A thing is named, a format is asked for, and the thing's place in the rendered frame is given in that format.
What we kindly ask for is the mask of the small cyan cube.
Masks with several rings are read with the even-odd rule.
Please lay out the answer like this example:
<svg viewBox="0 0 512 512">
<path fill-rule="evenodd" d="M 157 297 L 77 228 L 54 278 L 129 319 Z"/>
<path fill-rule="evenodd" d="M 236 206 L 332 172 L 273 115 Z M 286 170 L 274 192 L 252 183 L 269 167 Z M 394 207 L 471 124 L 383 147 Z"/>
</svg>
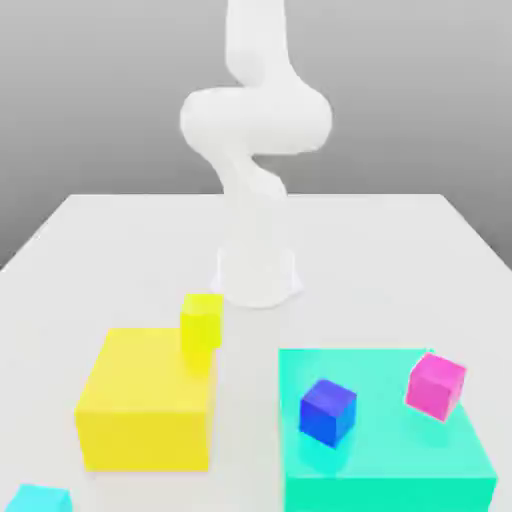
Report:
<svg viewBox="0 0 512 512">
<path fill-rule="evenodd" d="M 73 512 L 73 505 L 65 489 L 22 484 L 5 512 Z"/>
</svg>

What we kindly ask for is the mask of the small pink cube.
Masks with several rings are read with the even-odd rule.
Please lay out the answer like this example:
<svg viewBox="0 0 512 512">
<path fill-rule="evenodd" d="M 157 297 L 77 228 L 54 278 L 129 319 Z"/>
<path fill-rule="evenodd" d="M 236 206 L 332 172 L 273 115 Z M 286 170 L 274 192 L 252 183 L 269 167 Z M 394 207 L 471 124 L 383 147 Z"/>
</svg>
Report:
<svg viewBox="0 0 512 512">
<path fill-rule="evenodd" d="M 459 401 L 466 371 L 465 366 L 426 352 L 410 372 L 405 403 L 445 422 Z"/>
</svg>

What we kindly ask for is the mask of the large turquoise box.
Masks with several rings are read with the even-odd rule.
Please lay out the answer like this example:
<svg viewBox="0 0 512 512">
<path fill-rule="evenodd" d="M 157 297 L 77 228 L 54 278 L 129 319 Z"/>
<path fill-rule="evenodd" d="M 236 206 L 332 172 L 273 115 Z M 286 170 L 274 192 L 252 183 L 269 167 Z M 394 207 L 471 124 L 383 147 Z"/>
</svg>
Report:
<svg viewBox="0 0 512 512">
<path fill-rule="evenodd" d="M 440 422 L 406 405 L 421 349 L 282 349 L 283 512 L 489 512 L 497 475 L 462 406 Z M 321 378 L 357 395 L 355 425 L 330 448 L 299 429 Z"/>
</svg>

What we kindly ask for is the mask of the small blue cube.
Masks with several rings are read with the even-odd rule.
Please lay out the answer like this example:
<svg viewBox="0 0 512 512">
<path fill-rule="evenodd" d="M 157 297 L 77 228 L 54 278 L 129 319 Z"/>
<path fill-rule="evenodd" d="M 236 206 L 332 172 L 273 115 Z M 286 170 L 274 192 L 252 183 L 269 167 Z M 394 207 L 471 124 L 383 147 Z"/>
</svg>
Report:
<svg viewBox="0 0 512 512">
<path fill-rule="evenodd" d="M 355 424 L 356 405 L 355 392 L 320 379 L 300 400 L 299 429 L 335 449 Z"/>
</svg>

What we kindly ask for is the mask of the small yellow cube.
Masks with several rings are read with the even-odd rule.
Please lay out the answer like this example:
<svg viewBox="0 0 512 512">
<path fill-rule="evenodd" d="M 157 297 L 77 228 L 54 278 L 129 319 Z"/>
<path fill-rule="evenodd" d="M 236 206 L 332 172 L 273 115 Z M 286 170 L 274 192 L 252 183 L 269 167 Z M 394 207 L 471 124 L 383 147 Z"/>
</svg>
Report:
<svg viewBox="0 0 512 512">
<path fill-rule="evenodd" d="M 206 372 L 222 344 L 224 298 L 221 294 L 186 294 L 180 311 L 181 349 L 194 371 Z"/>
</svg>

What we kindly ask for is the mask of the large yellow box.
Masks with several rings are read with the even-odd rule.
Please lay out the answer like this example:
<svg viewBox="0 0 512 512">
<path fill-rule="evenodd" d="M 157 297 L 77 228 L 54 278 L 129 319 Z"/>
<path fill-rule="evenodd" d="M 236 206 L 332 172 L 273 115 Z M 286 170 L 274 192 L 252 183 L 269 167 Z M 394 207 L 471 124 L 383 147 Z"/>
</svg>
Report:
<svg viewBox="0 0 512 512">
<path fill-rule="evenodd" d="M 86 469 L 208 470 L 215 398 L 214 351 L 177 328 L 109 330 L 75 408 Z"/>
</svg>

